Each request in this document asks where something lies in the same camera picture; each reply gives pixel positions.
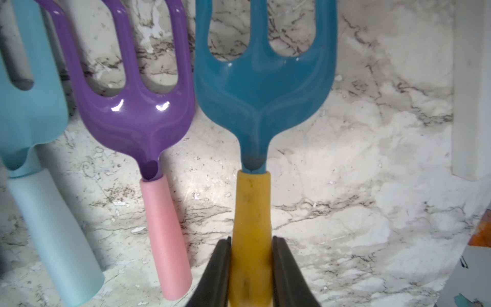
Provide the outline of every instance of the purple garden fork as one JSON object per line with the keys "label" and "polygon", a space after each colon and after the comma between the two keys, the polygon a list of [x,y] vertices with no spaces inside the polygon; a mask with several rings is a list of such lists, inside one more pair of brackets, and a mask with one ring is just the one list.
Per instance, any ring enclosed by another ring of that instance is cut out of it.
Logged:
{"label": "purple garden fork", "polygon": [[103,0],[111,11],[121,50],[126,84],[119,94],[101,97],[85,81],[70,24],[53,0],[36,0],[53,19],[82,121],[102,145],[135,158],[145,204],[152,253],[164,297],[181,298],[190,288],[191,269],[160,154],[188,131],[194,114],[194,91],[186,12],[180,0],[165,0],[179,78],[167,94],[151,92],[142,82],[132,29],[119,0]]}

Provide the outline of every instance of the marble countertop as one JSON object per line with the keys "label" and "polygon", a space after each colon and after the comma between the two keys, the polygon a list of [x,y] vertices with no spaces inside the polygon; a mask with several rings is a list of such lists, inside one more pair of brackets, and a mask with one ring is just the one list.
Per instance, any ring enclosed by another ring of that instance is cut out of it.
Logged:
{"label": "marble countertop", "polygon": [[[99,0],[60,2],[76,28],[87,80],[110,95],[124,74],[109,11]],[[168,91],[177,70],[166,4],[124,2],[144,82]],[[10,3],[0,5],[4,42],[22,55]],[[193,47],[194,0],[184,5]],[[214,6],[210,48],[236,58],[248,43],[249,2]],[[307,50],[314,0],[269,0],[269,8],[274,49],[288,56]],[[328,99],[269,148],[273,234],[287,239],[322,306],[432,307],[491,199],[491,178],[451,174],[453,2],[340,1],[338,31]],[[16,69],[28,78],[24,61]],[[66,76],[62,64],[60,71]],[[151,256],[137,165],[91,137],[65,83],[68,128],[38,152],[105,271],[106,283],[84,306],[184,306],[216,242],[232,233],[236,138],[197,107],[184,139],[162,155],[194,277],[186,297],[168,302]],[[62,306],[6,176],[1,167],[0,306]]]}

